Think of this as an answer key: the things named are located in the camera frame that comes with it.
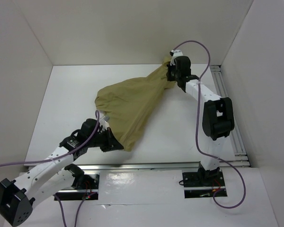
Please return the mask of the olive yellow jacket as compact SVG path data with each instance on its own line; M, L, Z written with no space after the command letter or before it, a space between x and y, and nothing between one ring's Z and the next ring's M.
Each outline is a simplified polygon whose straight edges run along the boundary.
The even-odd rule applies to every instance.
M109 117L116 140L127 152L132 151L143 136L148 119L163 99L164 92L175 86L167 81L168 63L163 63L146 77L127 79L100 89L95 99L96 109Z

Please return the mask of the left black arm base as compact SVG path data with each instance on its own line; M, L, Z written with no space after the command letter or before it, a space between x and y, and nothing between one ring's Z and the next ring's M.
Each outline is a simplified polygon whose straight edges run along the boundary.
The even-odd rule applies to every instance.
M74 178L71 184L73 189L98 189L99 174L85 174L85 172L75 164L70 164L64 168L69 171Z

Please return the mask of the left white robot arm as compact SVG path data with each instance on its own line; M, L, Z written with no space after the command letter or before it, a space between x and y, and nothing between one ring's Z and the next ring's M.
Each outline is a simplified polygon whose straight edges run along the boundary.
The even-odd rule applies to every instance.
M103 152L124 148L107 123L87 119L40 164L14 180L5 178L0 182L0 214L17 227L36 206L62 189L91 191L93 178L74 161L96 147Z

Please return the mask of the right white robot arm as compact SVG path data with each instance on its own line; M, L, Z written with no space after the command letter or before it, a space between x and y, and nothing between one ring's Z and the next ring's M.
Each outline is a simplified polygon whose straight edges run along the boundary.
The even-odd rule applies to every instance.
M167 64L167 80L175 81L179 88L192 96L197 103L197 123L202 126L203 134L209 137L209 149L200 161L197 180L201 185L213 181L213 173L220 167L219 155L230 132L234 129L232 101L221 97L206 85L199 77L191 74L191 61L180 50L171 52Z

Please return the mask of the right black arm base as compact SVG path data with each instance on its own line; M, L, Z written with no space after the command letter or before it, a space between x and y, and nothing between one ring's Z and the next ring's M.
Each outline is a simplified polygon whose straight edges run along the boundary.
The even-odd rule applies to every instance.
M220 168L214 170L205 170L199 166L196 172L183 172L183 179L179 185L184 187L222 187L225 186L223 173Z

